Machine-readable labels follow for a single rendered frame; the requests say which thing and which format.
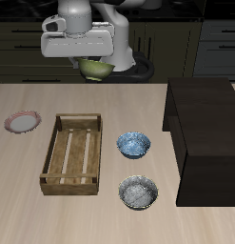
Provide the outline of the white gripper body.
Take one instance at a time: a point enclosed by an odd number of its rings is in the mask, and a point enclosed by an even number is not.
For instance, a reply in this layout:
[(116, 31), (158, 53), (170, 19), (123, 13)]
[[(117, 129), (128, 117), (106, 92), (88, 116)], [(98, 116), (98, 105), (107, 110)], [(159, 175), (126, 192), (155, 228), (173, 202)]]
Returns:
[(64, 31), (45, 31), (41, 52), (45, 57), (110, 56), (113, 54), (114, 27), (109, 22), (93, 22), (92, 29), (68, 37)]

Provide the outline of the green bowl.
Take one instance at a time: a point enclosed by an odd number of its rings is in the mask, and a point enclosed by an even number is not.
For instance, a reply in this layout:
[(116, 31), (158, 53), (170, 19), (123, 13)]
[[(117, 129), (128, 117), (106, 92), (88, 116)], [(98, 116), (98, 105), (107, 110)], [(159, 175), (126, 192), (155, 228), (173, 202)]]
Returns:
[(115, 68), (114, 65), (109, 63), (87, 60), (84, 58), (78, 58), (78, 64), (80, 72), (86, 77), (86, 79), (94, 81), (102, 81), (109, 77)]

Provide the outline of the wooden slat tray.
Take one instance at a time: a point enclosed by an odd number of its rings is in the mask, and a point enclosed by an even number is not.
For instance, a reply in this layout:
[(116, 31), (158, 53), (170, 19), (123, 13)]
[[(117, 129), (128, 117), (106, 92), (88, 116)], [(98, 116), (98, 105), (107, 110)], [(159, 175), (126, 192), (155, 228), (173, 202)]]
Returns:
[(57, 113), (40, 174), (43, 195), (97, 195), (103, 120), (100, 113)]

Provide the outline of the blue speckled bowl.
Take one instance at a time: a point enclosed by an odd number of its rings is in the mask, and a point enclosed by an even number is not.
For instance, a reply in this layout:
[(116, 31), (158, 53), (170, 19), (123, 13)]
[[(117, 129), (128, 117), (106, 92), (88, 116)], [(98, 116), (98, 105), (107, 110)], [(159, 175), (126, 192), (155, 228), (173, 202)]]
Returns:
[(138, 159), (149, 151), (151, 142), (140, 132), (126, 132), (118, 137), (116, 145), (123, 156)]

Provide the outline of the black bowl with grey inside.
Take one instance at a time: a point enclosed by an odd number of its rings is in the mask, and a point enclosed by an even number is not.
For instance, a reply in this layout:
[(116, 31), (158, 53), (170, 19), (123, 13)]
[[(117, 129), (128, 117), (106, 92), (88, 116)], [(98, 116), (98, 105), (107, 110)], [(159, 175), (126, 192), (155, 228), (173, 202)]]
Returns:
[(151, 179), (132, 175), (120, 183), (118, 194), (128, 208), (143, 211), (158, 199), (159, 189)]

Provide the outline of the white plate with red rim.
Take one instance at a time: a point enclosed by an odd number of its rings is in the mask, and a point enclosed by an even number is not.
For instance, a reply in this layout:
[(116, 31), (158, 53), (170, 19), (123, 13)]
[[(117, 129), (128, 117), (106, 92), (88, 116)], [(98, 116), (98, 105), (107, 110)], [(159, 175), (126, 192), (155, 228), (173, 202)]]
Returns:
[(31, 132), (42, 122), (42, 117), (35, 111), (20, 111), (12, 114), (4, 121), (4, 128), (12, 133)]

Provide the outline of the dark kitchen cupboards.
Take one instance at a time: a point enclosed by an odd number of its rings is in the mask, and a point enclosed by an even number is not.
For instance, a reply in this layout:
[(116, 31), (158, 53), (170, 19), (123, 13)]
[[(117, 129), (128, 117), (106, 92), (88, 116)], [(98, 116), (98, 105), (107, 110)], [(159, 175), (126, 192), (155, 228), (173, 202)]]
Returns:
[[(154, 66), (148, 83), (170, 77), (235, 81), (235, 21), (206, 21), (191, 0), (165, 0), (157, 10), (118, 9), (129, 22), (132, 55)], [(58, 0), (0, 0), (0, 83), (85, 83), (67, 57), (41, 52), (43, 22)]]

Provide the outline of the dark wooden cabinet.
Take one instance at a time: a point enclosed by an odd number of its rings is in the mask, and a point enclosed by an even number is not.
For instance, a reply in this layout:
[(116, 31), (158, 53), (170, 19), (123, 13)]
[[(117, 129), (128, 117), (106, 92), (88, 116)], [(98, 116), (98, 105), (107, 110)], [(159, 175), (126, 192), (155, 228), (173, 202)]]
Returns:
[(163, 130), (171, 134), (178, 207), (235, 207), (235, 90), (226, 78), (170, 78)]

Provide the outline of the flat black base plate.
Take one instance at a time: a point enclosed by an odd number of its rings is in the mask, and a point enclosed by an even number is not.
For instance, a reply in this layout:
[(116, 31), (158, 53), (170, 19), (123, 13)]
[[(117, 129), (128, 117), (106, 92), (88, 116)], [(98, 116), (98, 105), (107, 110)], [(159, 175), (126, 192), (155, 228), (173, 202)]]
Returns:
[(145, 84), (154, 74), (153, 64), (147, 60), (144, 54), (140, 51), (134, 53), (135, 65), (126, 71), (112, 71), (109, 77), (102, 81), (94, 81), (86, 79), (87, 83), (101, 84)]

